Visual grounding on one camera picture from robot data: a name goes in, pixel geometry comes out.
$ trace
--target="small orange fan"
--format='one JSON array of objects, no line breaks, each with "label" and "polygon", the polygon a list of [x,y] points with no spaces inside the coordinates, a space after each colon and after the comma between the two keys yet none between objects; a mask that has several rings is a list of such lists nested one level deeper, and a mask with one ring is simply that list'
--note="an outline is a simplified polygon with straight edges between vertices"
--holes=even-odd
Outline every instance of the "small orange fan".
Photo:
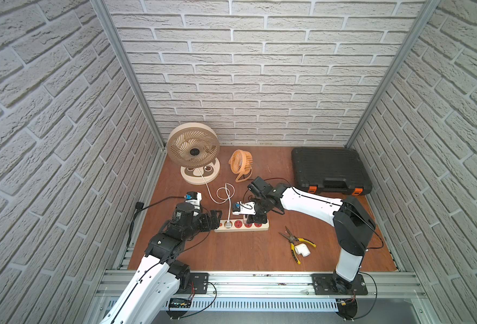
[{"label": "small orange fan", "polygon": [[233,152],[231,159],[229,159],[229,165],[231,165],[231,171],[238,174],[235,182],[246,181],[253,174],[253,156],[247,151],[236,150]]}]

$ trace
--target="white brick wall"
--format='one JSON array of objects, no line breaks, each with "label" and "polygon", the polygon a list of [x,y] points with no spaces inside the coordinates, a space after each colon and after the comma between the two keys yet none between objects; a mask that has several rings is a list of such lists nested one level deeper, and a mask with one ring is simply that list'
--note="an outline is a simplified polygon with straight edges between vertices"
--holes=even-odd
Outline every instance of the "white brick wall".
[{"label": "white brick wall", "polygon": [[83,320],[157,152],[129,89],[90,2],[0,2],[0,323]]},{"label": "white brick wall", "polygon": [[402,267],[477,323],[477,2],[442,1],[354,146]]},{"label": "white brick wall", "polygon": [[[180,122],[199,121],[223,145],[305,146],[346,142],[422,5],[106,3],[165,138]],[[295,110],[301,105],[309,109]],[[316,137],[321,129],[329,133]]]}]

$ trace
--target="white cable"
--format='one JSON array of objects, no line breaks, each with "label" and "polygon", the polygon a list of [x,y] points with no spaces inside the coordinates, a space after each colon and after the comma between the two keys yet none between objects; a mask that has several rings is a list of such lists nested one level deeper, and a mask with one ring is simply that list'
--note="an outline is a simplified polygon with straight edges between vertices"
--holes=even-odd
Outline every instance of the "white cable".
[{"label": "white cable", "polygon": [[[233,197],[235,195],[235,187],[232,184],[225,183],[223,187],[220,187],[219,189],[217,189],[216,193],[215,193],[217,198],[223,200],[222,202],[218,202],[215,199],[213,199],[213,196],[211,195],[211,191],[209,191],[208,183],[206,182],[206,179],[204,178],[203,174],[201,173],[201,169],[197,168],[197,171],[201,175],[201,178],[203,178],[203,181],[204,181],[204,184],[206,185],[206,188],[208,188],[209,198],[211,198],[211,200],[213,200],[216,204],[223,204],[226,201],[229,201],[229,211],[228,211],[228,221],[229,221],[229,218],[231,217],[231,197]],[[228,185],[231,188],[233,188],[233,193],[231,193],[231,191],[228,189]],[[219,190],[221,190],[221,189],[225,190],[226,196],[228,196],[227,198],[222,198],[221,196],[219,196]]]}]

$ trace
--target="brown wooden platform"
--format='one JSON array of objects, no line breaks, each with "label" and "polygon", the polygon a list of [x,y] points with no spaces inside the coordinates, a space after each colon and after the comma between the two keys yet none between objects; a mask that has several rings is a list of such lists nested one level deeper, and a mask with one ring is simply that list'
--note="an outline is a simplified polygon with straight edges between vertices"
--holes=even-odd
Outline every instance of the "brown wooden platform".
[{"label": "brown wooden platform", "polygon": [[[241,200],[247,190],[247,185],[250,182],[235,183],[236,175],[231,172],[228,165],[231,154],[238,148],[247,150],[253,155],[253,176],[251,179],[256,176],[261,176],[264,179],[282,177],[291,181],[291,183],[294,182],[291,147],[222,146],[218,156],[221,163],[220,174],[209,183],[211,194],[215,200],[218,201],[215,197],[215,191],[225,182],[234,185],[236,188],[232,202]],[[282,180],[269,180],[268,182],[275,185]],[[222,218],[227,218],[228,204],[218,205],[214,203],[209,198],[205,185],[190,185],[185,182],[179,172],[179,166],[172,163],[167,157],[151,202],[156,202],[168,196],[182,196],[187,191],[201,192],[203,194],[203,206],[209,210],[222,210]],[[344,197],[342,194],[330,193],[325,196],[331,198]],[[371,214],[366,198],[361,196],[359,199]],[[175,205],[181,201],[181,199],[170,199],[148,209],[128,265],[129,269],[137,269],[151,237],[157,233],[164,221],[171,217]],[[286,211],[283,216],[271,212],[268,219],[270,228],[265,232],[211,232],[205,242],[181,254],[178,260],[189,264],[192,270],[197,271],[333,271],[335,269],[340,247],[333,227],[317,218],[297,211]],[[288,241],[278,234],[278,232],[285,231],[285,226],[295,236],[305,237],[318,246],[317,248],[309,247],[310,256],[300,257],[301,265],[294,262]],[[193,241],[186,244],[186,248],[196,244],[205,236],[206,233],[199,234]],[[379,239],[374,236],[369,246],[380,246]],[[364,271],[397,270],[386,247],[370,250],[364,258],[362,269]]]}]

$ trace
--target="fan base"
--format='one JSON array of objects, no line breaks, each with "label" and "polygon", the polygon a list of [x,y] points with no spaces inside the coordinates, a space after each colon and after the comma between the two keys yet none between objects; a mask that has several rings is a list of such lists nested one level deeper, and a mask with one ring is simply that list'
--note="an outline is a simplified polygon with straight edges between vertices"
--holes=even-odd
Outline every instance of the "fan base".
[{"label": "fan base", "polygon": [[215,160],[208,165],[203,167],[191,168],[191,167],[181,167],[181,175],[186,182],[192,185],[203,185],[204,180],[209,184],[212,182],[220,172],[220,162],[219,159]]}]

